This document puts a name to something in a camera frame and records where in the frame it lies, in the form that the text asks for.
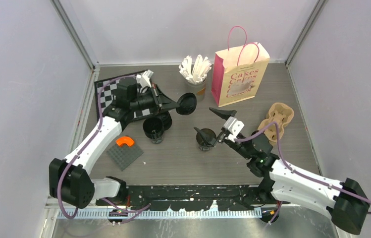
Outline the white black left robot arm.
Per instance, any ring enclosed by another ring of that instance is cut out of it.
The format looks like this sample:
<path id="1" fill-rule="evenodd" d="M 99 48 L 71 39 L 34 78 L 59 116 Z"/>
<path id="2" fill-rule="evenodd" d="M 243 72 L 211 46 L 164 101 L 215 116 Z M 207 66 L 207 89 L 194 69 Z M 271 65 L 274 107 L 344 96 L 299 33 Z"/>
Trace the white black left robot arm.
<path id="1" fill-rule="evenodd" d="M 95 128 L 64 159 L 55 158 L 49 165 L 50 195 L 57 199 L 64 216 L 70 204 L 83 209 L 95 199 L 108 198 L 115 205 L 127 199 L 125 183 L 114 177 L 91 179 L 90 173 L 98 158 L 129 125 L 134 113 L 150 110 L 154 114 L 179 108 L 179 103 L 167 97 L 151 79 L 137 81 L 132 75 L 118 77 L 115 100 L 104 110 Z"/>

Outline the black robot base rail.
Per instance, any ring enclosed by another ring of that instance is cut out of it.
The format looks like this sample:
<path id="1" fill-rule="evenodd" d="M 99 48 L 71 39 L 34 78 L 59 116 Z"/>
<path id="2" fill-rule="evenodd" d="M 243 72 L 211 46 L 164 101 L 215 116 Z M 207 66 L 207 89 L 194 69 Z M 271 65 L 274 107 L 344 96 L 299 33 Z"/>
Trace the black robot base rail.
<path id="1" fill-rule="evenodd" d="M 255 207 L 278 205 L 273 198 L 262 198 L 257 185 L 129 185 L 121 195 L 110 198 L 117 206 L 138 210 L 150 205 L 151 211 L 249 211 Z"/>

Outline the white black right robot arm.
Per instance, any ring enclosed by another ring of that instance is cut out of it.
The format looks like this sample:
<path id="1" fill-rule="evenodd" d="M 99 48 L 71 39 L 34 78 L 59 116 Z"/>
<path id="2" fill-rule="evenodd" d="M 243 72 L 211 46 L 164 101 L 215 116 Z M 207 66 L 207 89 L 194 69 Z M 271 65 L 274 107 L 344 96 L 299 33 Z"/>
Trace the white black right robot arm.
<path id="1" fill-rule="evenodd" d="M 197 127 L 195 131 L 209 147 L 224 143 L 248 160 L 250 172 L 262 178 L 256 188 L 260 201 L 297 204 L 324 215 L 347 233 L 361 233 L 371 202 L 356 180 L 322 177 L 290 164 L 281 153 L 272 153 L 265 131 L 278 127 L 274 121 L 245 137 L 241 133 L 244 124 L 235 117 L 235 110 L 210 111 L 225 120 L 221 132 L 211 136 Z"/>

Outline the single black cup lid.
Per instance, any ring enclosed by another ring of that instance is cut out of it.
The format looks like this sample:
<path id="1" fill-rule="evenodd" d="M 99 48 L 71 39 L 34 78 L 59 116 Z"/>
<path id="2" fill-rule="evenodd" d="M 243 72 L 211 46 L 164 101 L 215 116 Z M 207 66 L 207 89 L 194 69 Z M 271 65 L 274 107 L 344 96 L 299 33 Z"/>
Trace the single black cup lid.
<path id="1" fill-rule="evenodd" d="M 175 110 L 179 115 L 190 115 L 197 107 L 197 98 L 194 93 L 185 93 L 177 101 L 179 107 Z"/>

